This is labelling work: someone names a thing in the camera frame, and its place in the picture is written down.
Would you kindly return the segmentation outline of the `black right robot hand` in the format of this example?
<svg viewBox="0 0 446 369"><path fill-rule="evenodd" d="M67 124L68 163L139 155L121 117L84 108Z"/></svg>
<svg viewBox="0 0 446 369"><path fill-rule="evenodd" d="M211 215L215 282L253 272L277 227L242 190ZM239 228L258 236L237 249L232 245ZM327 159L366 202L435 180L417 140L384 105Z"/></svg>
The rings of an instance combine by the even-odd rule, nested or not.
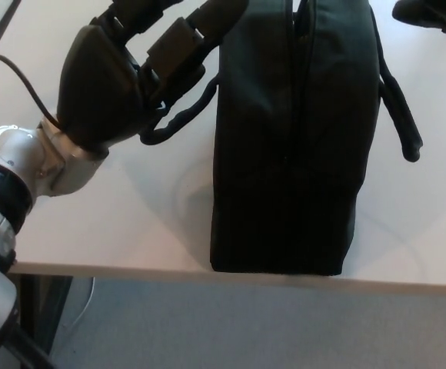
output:
<svg viewBox="0 0 446 369"><path fill-rule="evenodd" d="M446 34L446 0L396 1L391 15L407 25L437 28Z"/></svg>

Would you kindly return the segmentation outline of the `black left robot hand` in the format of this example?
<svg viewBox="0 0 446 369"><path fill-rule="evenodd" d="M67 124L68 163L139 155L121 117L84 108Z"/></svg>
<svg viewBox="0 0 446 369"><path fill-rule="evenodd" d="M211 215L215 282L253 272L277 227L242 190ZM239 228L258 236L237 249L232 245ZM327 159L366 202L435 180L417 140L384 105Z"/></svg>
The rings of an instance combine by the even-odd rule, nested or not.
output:
<svg viewBox="0 0 446 369"><path fill-rule="evenodd" d="M170 1L113 1L82 27L62 67L58 91L59 129L76 145L105 151L138 136L159 145L193 121L215 96L213 78L201 97L160 128L171 107L203 77L204 60L243 16L246 1L207 1L180 17L150 47L139 64L127 42L146 32Z"/></svg>

